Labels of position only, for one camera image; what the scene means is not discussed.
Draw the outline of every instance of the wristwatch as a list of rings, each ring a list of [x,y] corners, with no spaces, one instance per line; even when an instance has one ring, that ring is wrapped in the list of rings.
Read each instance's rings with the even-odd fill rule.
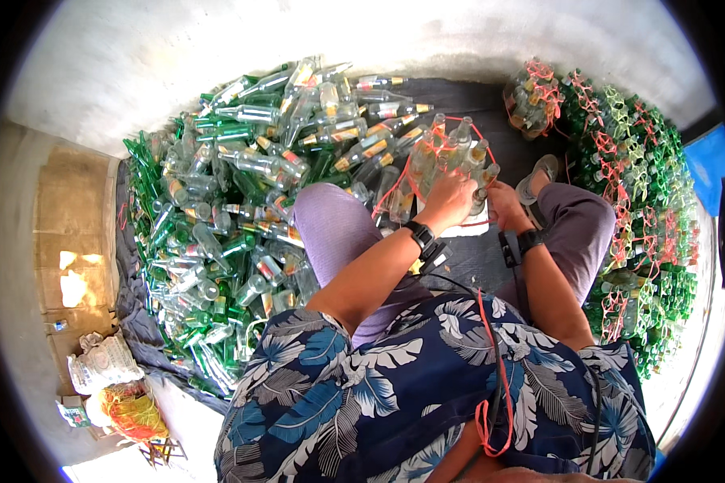
[[[536,229],[528,229],[518,236],[518,246],[521,250],[521,259],[523,255],[531,250],[534,246],[542,245],[545,243],[540,232]]]
[[[403,225],[403,227],[408,228],[413,232],[411,234],[411,238],[419,244],[422,254],[430,247],[430,245],[432,245],[433,242],[435,242],[435,233],[432,233],[432,230],[427,225],[422,225],[412,219]]]

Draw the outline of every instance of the black cable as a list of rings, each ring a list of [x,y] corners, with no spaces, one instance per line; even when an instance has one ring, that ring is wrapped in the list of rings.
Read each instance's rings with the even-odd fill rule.
[[[594,440],[590,443],[590,456],[588,457],[588,467],[585,469],[585,474],[590,475],[590,467],[594,463],[594,456],[596,455],[596,445],[599,444],[599,422],[601,421],[601,389],[599,388],[599,376],[594,372],[593,369],[588,367],[586,364],[585,369],[590,372],[590,377],[594,380],[596,385],[596,413],[594,413]]]

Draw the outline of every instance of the purple pants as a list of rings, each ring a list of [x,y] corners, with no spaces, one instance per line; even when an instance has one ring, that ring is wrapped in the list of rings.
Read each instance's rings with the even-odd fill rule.
[[[615,232],[615,213],[599,196],[561,183],[545,186],[537,204],[550,227],[548,250],[582,304]],[[320,287],[382,239],[367,208],[338,186],[317,183],[303,189],[295,200],[293,216]],[[529,312],[528,306],[518,307],[512,281],[495,295]],[[384,305],[358,326],[352,345],[376,340],[397,314],[429,297],[432,295],[424,286],[406,275]],[[522,300],[526,304],[526,295]]]

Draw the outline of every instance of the bundle of bottles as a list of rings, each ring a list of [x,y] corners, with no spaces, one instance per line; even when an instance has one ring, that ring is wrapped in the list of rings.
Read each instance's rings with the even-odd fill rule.
[[[426,196],[447,169],[478,180],[499,170],[484,169],[488,141],[471,149],[472,119],[448,136],[443,114],[414,126],[433,107],[392,92],[407,79],[350,82],[350,66],[315,56],[241,76],[170,128],[124,140],[147,309],[198,390],[230,397],[268,318],[319,290],[293,226],[302,188],[344,188],[384,230],[408,220],[412,188]],[[394,165],[405,159],[407,183]],[[485,192],[477,197],[483,208]]]
[[[696,294],[696,197],[677,127],[637,95],[595,87],[580,70],[559,81],[537,60],[505,91],[510,123],[525,137],[561,119],[570,182],[615,209],[615,235],[583,309],[601,343],[629,341],[647,379],[679,348]]]

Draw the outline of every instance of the floral shirt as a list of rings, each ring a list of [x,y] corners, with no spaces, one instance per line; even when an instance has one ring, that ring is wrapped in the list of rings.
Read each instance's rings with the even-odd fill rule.
[[[576,353],[503,300],[483,303],[513,409],[503,464],[646,479],[655,444],[628,344]],[[327,314],[272,317],[220,431],[218,478],[424,481],[473,424],[475,407],[495,396],[497,357],[478,309],[468,296],[444,294],[407,309],[355,350]],[[587,367],[599,382],[598,424]],[[504,399],[499,407],[489,439],[495,449],[510,426]]]

